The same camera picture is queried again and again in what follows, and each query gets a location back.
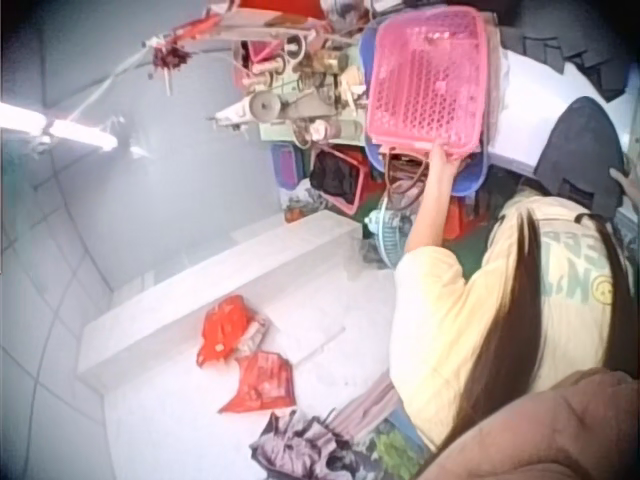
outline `wire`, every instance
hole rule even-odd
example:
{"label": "wire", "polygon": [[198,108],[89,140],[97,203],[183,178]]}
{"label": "wire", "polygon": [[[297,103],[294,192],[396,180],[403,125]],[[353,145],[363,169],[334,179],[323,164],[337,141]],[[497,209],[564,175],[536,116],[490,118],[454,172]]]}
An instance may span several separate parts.
{"label": "wire", "polygon": [[[205,55],[205,54],[215,54],[215,53],[223,53],[223,52],[231,52],[231,49],[229,48],[211,48],[211,49],[203,49],[200,51],[196,51],[196,52],[192,52],[193,55]],[[122,65],[124,65],[125,63],[127,63],[127,61],[123,62],[121,64],[120,67],[122,67]],[[122,75],[131,72],[131,71],[135,71],[138,70],[140,68],[144,68],[144,67],[149,67],[152,66],[153,62],[151,61],[146,61],[146,62],[140,62],[137,64],[134,64],[132,66],[130,66],[129,68],[125,68],[125,69],[121,69],[120,67],[116,69],[116,71],[111,74],[108,75],[106,77],[102,77],[99,78],[98,80],[94,80],[93,82],[77,89],[75,92],[71,93],[70,95],[62,98],[61,100],[58,100],[57,102],[55,102],[52,105],[47,105],[46,108],[47,109],[52,109],[57,107],[58,105],[66,102],[69,98],[75,97],[76,95],[80,95],[82,92],[86,92],[87,90],[90,90],[94,87],[100,86],[100,85],[104,85],[107,81],[111,80],[111,82],[113,82],[114,80],[118,79],[119,77],[121,77]]]}
{"label": "wire", "polygon": [[84,102],[82,102],[82,104],[71,115],[67,117],[67,121],[69,122],[75,121],[88,106],[90,106],[92,103],[98,100],[102,95],[104,95],[104,93],[107,91],[107,89],[111,86],[111,84],[116,78],[118,78],[121,75],[124,75],[128,71],[135,68],[136,65],[140,63],[140,61],[145,56],[148,50],[149,50],[149,47],[145,47],[135,55],[132,55],[131,57],[126,59],[124,62],[122,62],[115,69],[115,71],[109,77],[107,77],[106,80],[102,82],[102,85],[100,85],[100,87],[95,92],[93,92],[89,96],[89,98],[87,98]]}

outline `blue container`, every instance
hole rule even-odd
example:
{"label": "blue container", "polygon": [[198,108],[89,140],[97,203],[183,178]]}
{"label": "blue container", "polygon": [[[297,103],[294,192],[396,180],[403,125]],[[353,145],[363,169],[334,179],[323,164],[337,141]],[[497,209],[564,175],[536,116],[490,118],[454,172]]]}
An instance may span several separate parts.
{"label": "blue container", "polygon": [[274,143],[271,145],[271,159],[278,186],[295,190],[304,178],[302,151],[291,143]]}

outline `pink plastic basket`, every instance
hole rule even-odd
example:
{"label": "pink plastic basket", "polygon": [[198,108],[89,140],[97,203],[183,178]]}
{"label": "pink plastic basket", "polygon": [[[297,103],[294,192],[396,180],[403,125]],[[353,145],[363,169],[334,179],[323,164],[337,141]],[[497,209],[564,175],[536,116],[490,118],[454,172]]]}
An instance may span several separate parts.
{"label": "pink plastic basket", "polygon": [[470,7],[396,15],[379,29],[367,112],[374,143],[457,157],[482,129],[487,88],[484,22]]}

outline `woman's arm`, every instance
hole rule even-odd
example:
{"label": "woman's arm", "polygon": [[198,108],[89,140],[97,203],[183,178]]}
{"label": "woman's arm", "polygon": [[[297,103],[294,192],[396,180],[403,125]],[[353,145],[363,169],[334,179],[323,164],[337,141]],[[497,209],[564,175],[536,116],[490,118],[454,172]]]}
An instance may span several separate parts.
{"label": "woman's arm", "polygon": [[429,175],[420,210],[409,234],[405,253],[421,247],[442,246],[453,180],[459,161],[449,161],[439,145],[429,154]]}

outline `long dark hair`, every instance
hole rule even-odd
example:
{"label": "long dark hair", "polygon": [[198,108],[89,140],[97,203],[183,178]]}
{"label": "long dark hair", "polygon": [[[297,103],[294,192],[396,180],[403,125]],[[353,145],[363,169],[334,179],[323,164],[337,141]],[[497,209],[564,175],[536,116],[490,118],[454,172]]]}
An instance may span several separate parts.
{"label": "long dark hair", "polygon": [[[589,217],[604,245],[613,283],[609,334],[602,366],[638,378],[638,310],[634,306],[626,268],[604,221]],[[513,280],[495,319],[480,346],[464,384],[453,426],[438,453],[451,446],[469,429],[531,388],[544,350],[542,342],[542,295],[540,231],[527,212],[518,220],[518,244]]]}

